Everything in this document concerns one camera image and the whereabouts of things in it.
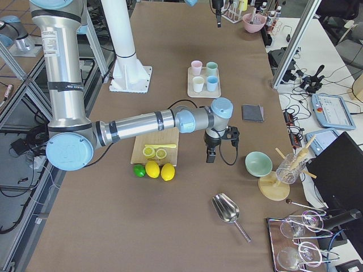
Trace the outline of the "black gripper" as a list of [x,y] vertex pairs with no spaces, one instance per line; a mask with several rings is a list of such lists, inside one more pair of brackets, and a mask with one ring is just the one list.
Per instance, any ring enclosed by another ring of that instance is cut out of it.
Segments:
[[204,133],[204,142],[206,145],[206,163],[214,163],[216,158],[216,147],[221,144],[221,139],[218,136],[214,138],[210,136],[207,131]]
[[221,28],[221,11],[224,7],[224,0],[212,0],[212,9],[216,12],[217,27]]

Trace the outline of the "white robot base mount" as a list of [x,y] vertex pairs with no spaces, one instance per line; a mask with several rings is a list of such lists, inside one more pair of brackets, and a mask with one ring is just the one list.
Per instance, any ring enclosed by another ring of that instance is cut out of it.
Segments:
[[137,58],[126,2],[105,0],[102,7],[116,54],[109,90],[147,93],[153,69]]

